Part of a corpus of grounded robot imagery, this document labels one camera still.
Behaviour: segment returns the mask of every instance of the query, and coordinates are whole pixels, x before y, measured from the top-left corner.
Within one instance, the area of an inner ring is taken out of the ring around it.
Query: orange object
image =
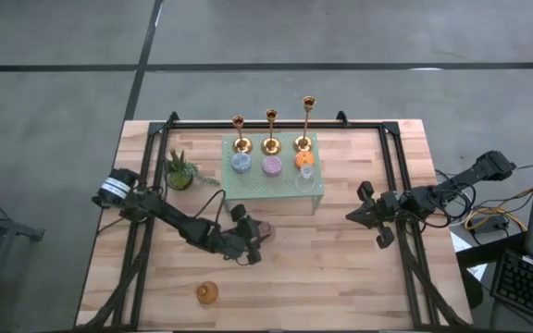
[[[217,300],[219,289],[217,284],[211,281],[205,281],[196,289],[196,299],[200,304],[211,304]]]
[[[305,165],[313,166],[315,161],[314,154],[311,152],[299,152],[295,155],[295,166],[298,168]]]

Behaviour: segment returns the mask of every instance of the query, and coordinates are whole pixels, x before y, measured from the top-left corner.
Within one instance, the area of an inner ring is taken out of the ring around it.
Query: succulent
[[[166,159],[164,163],[164,172],[167,175],[166,181],[170,187],[181,190],[191,178],[199,179],[199,181],[208,185],[219,185],[217,179],[204,176],[195,164],[186,162],[184,160],[184,151],[178,156],[176,150],[170,149],[170,156],[172,159]]]

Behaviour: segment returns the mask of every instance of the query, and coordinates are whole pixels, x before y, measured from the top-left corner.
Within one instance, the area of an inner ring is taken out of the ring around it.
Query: gray floor
[[[136,63],[152,4],[0,0],[0,65]],[[150,57],[284,61],[533,61],[533,0],[166,1]],[[0,73],[0,205],[46,228],[43,242],[14,247],[0,288],[0,331],[73,324],[99,216],[90,196],[111,166],[132,80]],[[148,73],[135,118],[258,118],[269,107],[297,118],[307,94],[318,98],[314,117],[342,109],[351,118],[423,118],[445,172],[491,149],[533,162],[533,70]],[[532,185],[533,169],[520,170],[479,185],[479,200]],[[528,213],[518,216],[527,221]],[[476,309],[480,327],[488,327],[491,306]],[[497,311],[496,327],[531,330]]]

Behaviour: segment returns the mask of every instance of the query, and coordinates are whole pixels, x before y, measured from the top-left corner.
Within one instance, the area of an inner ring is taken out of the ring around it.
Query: wooden table
[[[413,186],[435,184],[422,121],[398,121]],[[115,167],[139,172],[148,124],[125,123]],[[224,134],[231,134],[231,130],[171,130],[168,148],[185,149],[189,161],[205,175],[219,179]],[[388,189],[378,132],[319,129],[317,135],[325,195],[314,216],[309,199],[244,202],[253,218],[277,228],[277,237],[261,250],[260,264],[239,266],[222,260],[220,255],[201,252],[187,245],[174,228],[155,221],[139,329],[412,327],[398,241],[380,250],[375,229],[368,230],[344,218],[360,204],[355,190],[361,181],[373,183],[375,196]],[[402,186],[395,151],[391,153],[394,174]],[[195,182],[187,191],[170,191],[167,200],[193,215],[216,190]],[[215,200],[204,217],[214,219],[217,206]],[[100,228],[117,216],[118,210],[104,212]],[[223,228],[233,227],[226,214],[221,215],[219,223]],[[116,287],[127,230],[128,223],[117,224],[97,238],[77,324],[92,318]],[[456,313],[471,322],[450,231],[427,228],[424,243],[434,284]],[[219,287],[219,299],[208,306],[199,304],[194,296],[196,286],[206,280]],[[420,286],[417,294],[426,318]],[[129,297],[132,290],[125,306],[127,319]]]

